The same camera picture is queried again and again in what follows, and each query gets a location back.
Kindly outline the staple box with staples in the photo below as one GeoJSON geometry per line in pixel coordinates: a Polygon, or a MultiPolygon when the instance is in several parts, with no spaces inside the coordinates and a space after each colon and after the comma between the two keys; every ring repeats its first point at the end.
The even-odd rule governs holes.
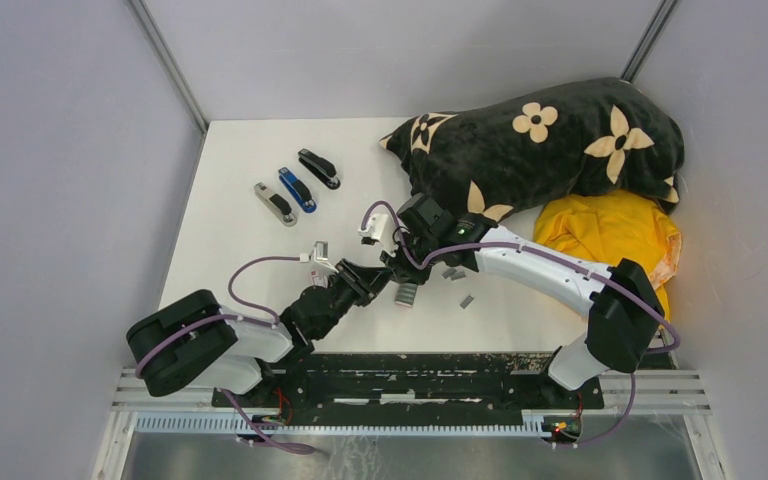
{"type": "Polygon", "coordinates": [[[413,283],[400,284],[394,296],[394,303],[398,306],[412,308],[415,304],[419,286],[413,283]]]}

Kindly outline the red white staple box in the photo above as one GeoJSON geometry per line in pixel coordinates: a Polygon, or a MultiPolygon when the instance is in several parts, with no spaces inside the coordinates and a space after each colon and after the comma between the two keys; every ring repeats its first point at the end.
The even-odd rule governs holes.
{"type": "Polygon", "coordinates": [[[310,278],[313,286],[327,288],[329,285],[328,277],[329,277],[328,273],[323,273],[319,270],[310,271],[310,278]]]}

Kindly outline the black stapler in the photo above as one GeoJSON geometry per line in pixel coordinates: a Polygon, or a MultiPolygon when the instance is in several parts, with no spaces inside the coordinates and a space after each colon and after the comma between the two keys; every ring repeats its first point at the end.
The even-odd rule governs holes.
{"type": "Polygon", "coordinates": [[[341,186],[337,169],[333,163],[308,149],[300,149],[297,153],[298,160],[309,172],[330,190],[337,190],[341,186]]]}

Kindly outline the blue stapler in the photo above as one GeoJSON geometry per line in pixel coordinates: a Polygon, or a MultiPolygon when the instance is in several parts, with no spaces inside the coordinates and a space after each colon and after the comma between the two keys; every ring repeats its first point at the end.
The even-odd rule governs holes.
{"type": "Polygon", "coordinates": [[[278,170],[278,177],[281,184],[285,187],[291,197],[295,200],[301,210],[305,213],[313,213],[317,209],[317,203],[314,200],[307,185],[299,180],[297,176],[287,167],[281,167],[278,170]]]}

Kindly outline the beige stapler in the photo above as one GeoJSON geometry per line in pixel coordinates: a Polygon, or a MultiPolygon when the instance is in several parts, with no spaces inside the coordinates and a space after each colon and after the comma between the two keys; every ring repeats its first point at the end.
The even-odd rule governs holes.
{"type": "Polygon", "coordinates": [[[297,217],[289,202],[262,182],[254,185],[253,191],[267,209],[286,227],[293,227],[297,217]]]}

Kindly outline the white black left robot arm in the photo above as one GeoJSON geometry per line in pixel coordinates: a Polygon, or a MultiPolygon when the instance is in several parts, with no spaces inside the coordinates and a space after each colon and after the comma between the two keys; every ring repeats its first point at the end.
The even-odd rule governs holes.
{"type": "Polygon", "coordinates": [[[390,282],[387,267],[338,262],[326,286],[309,286],[276,320],[246,317],[201,289],[135,323],[126,342],[136,376],[153,397],[189,386],[224,388],[251,406],[267,404],[271,367],[313,350],[355,306],[366,306],[390,282]]]}

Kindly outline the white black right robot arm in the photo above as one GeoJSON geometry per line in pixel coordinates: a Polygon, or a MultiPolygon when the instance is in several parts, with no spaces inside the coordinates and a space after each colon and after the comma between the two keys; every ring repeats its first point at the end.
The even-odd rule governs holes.
{"type": "Polygon", "coordinates": [[[486,205],[472,185],[461,217],[416,194],[398,210],[367,211],[358,233],[364,243],[381,245],[400,282],[421,284],[433,265],[445,263],[512,280],[581,315],[585,333],[559,348],[537,382],[540,400],[562,408],[593,377],[634,373],[655,351],[650,343],[666,323],[664,310],[638,263],[587,261],[528,241],[501,225],[511,209],[486,205]]]}

